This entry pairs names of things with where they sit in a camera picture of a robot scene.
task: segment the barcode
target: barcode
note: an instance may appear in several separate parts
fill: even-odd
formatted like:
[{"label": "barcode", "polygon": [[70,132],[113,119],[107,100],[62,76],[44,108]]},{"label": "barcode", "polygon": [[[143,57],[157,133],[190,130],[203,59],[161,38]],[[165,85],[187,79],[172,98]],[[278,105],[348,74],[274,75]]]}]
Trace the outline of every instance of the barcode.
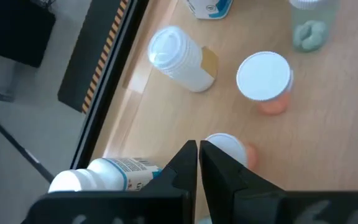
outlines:
[{"label": "barcode", "polygon": [[136,160],[137,162],[140,162],[141,164],[145,165],[145,166],[155,166],[153,163],[142,159],[142,158],[134,158],[134,160]]}]

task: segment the bottle label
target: bottle label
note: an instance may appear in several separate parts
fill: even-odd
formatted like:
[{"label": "bottle label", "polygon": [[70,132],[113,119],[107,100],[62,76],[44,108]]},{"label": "bottle label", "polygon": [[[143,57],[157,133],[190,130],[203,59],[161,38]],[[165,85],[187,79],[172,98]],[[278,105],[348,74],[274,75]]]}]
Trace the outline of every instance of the bottle label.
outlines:
[{"label": "bottle label", "polygon": [[220,19],[224,17],[233,0],[185,0],[198,19]]},{"label": "bottle label", "polygon": [[162,171],[155,164],[143,158],[106,159],[120,170],[124,178],[122,190],[140,190]]}]

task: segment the pill bottle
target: pill bottle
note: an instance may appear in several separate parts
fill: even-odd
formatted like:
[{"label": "pill bottle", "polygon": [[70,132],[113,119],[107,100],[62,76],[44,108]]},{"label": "pill bottle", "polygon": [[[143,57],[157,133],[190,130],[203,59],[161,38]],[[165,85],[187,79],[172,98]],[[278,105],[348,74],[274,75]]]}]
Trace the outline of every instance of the pill bottle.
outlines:
[{"label": "pill bottle", "polygon": [[274,52],[249,56],[237,72],[240,92],[256,101],[259,111],[266,115],[277,115],[288,108],[292,85],[290,64]]},{"label": "pill bottle", "polygon": [[222,19],[233,0],[183,0],[197,19]]},{"label": "pill bottle", "polygon": [[140,190],[160,172],[161,169],[146,159],[95,159],[87,169],[59,173],[48,192]]},{"label": "pill bottle", "polygon": [[249,170],[255,170],[257,165],[257,151],[252,143],[247,142],[244,145],[236,137],[226,133],[212,134],[205,140],[220,148],[244,167]]},{"label": "pill bottle", "polygon": [[155,68],[193,92],[207,90],[218,72],[218,56],[176,26],[154,34],[148,56]]},{"label": "pill bottle", "polygon": [[293,46],[300,52],[320,49],[327,41],[338,0],[290,0]]}]

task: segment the white cap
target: white cap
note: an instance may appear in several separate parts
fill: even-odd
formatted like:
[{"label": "white cap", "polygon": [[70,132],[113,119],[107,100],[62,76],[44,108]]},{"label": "white cap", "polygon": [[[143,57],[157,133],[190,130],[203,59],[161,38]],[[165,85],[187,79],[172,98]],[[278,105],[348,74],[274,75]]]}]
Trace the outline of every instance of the white cap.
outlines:
[{"label": "white cap", "polygon": [[148,56],[150,62],[160,70],[180,63],[186,52],[186,34],[179,27],[168,26],[152,37]]},{"label": "white cap", "polygon": [[48,192],[102,190],[103,186],[102,180],[92,170],[66,170],[53,179]]},{"label": "white cap", "polygon": [[321,3],[327,0],[290,0],[291,5],[298,9],[316,9]]},{"label": "white cap", "polygon": [[209,136],[205,140],[220,148],[243,166],[248,167],[246,147],[236,137],[230,134],[217,133]]},{"label": "white cap", "polygon": [[280,95],[290,80],[290,65],[274,52],[259,52],[249,56],[237,72],[237,86],[241,93],[256,101],[271,100]]}]

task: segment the wooden table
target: wooden table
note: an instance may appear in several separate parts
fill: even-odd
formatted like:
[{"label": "wooden table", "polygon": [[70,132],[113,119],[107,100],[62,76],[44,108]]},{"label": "wooden table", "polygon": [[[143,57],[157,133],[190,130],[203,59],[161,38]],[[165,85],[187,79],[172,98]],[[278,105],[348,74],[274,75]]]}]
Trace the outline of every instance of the wooden table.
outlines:
[{"label": "wooden table", "polygon": [[[191,93],[152,69],[152,34],[180,26],[219,57],[215,84]],[[94,157],[142,156],[165,165],[188,139],[229,133],[259,147],[256,172],[287,190],[358,189],[358,1],[343,0],[331,40],[318,52],[291,47],[285,0],[235,0],[222,20],[195,19],[182,1],[150,0]],[[295,73],[289,110],[262,116],[236,87],[249,55],[274,51]],[[208,213],[199,179],[197,215]]]}]

